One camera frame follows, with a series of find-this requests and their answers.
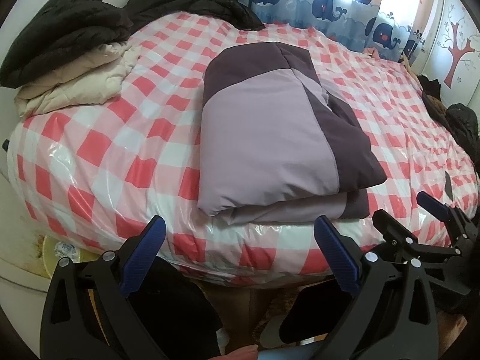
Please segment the yellow bucket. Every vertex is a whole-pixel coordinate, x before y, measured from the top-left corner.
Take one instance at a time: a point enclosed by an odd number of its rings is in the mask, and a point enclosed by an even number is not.
[[[74,263],[96,260],[99,255],[74,245],[59,241],[53,237],[45,237],[42,246],[43,265],[46,273],[52,277],[58,261],[62,257],[70,257]]]

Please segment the folded blanket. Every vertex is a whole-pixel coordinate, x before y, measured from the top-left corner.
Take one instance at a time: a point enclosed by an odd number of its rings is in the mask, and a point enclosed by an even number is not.
[[[260,31],[265,28],[251,9],[233,0],[129,0],[123,8],[133,22],[131,33],[159,17],[179,11],[218,17],[239,30]]]
[[[116,50],[118,51],[121,48],[123,46],[118,45]],[[32,115],[46,114],[69,105],[103,104],[108,99],[119,95],[122,90],[123,80],[137,63],[140,50],[141,46],[128,48],[121,57],[114,61],[93,68],[81,76],[54,86],[33,99],[27,100],[17,96],[15,105],[20,118],[24,120]],[[66,67],[65,72],[74,75],[73,72],[85,70],[85,61],[84,57],[80,57],[71,62],[70,66]],[[36,88],[35,86],[30,87],[31,92]]]
[[[87,71],[97,68],[108,62],[120,58],[127,49],[127,43],[101,44],[94,49],[87,51],[82,56],[68,64],[37,78],[36,80],[23,85],[15,96],[15,102],[21,103],[40,96],[49,89],[76,79]]]
[[[101,44],[126,41],[127,12],[102,0],[49,0],[20,32],[0,67],[0,84],[18,88]]]
[[[205,71],[198,207],[231,223],[364,218],[386,180],[348,104],[308,50],[252,43]]]

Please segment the bed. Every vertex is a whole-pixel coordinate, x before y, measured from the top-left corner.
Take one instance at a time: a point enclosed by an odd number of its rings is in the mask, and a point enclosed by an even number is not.
[[[417,205],[417,193],[474,215],[471,159],[428,116],[420,87],[400,64],[351,52],[313,28],[239,31],[187,13],[162,17],[131,40],[142,53],[121,96],[31,117],[11,136],[10,182],[57,236],[116,250],[161,215],[168,233],[159,255],[188,275],[281,287],[327,274],[312,223],[228,226],[197,209],[203,72],[225,48],[265,41],[308,48],[322,85],[353,108],[388,177],[368,189],[370,216],[385,209],[419,242],[443,246],[445,227]],[[370,217],[334,225],[364,250],[382,241]]]

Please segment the whale print curtain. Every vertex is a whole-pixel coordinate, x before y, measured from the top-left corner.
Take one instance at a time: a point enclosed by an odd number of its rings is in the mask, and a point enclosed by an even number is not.
[[[264,23],[315,27],[352,51],[378,49],[380,57],[398,61],[404,52],[418,55],[434,0],[237,0]]]

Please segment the light purple fabric panel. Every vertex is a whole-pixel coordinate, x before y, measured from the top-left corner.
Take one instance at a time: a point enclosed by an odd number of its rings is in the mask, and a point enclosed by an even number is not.
[[[267,207],[245,206],[220,212],[221,218],[229,225],[248,222],[309,222],[320,215],[329,219],[342,216],[347,204],[347,193],[331,196],[312,196],[289,202],[277,202]]]
[[[313,94],[315,95],[318,100],[320,100],[320,103],[322,103],[325,107],[330,109],[328,107],[328,93],[327,91],[320,86],[319,83],[313,81],[310,77],[307,77],[304,75],[300,70],[297,69],[292,69],[293,74],[295,74],[295,77],[297,77],[300,82],[305,85],[305,87]]]
[[[202,113],[201,145],[198,207],[209,216],[339,189],[332,150],[290,69],[211,97]]]

